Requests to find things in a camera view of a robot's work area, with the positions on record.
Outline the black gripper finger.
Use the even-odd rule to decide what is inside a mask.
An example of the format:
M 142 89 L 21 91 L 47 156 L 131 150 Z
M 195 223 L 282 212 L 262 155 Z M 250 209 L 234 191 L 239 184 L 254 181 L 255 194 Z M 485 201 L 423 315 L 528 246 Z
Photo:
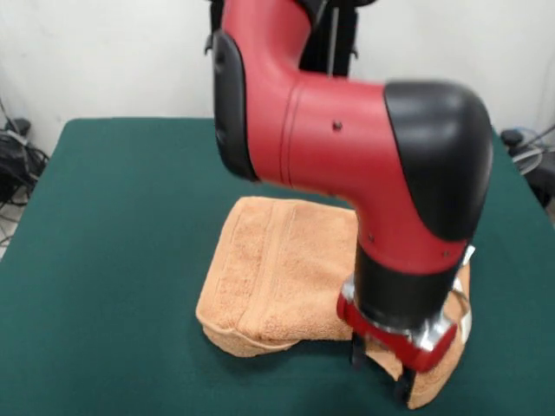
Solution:
M 356 332 L 352 333 L 350 343 L 349 363 L 355 369 L 361 369 L 368 364 L 369 357 L 366 355 L 366 340 Z
M 394 395 L 397 401 L 409 401 L 415 385 L 416 371 L 404 367 L 402 373 L 395 382 Z

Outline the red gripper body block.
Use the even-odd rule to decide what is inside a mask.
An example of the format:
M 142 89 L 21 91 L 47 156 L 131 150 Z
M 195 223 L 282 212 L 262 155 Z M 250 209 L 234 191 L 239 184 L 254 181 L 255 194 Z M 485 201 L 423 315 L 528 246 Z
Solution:
M 457 333 L 457 324 L 443 313 L 416 331 L 394 333 L 378 328 L 362 315 L 353 298 L 343 291 L 337 299 L 336 312 L 354 334 L 382 344 L 404 366 L 418 373 L 432 370 L 443 359 Z

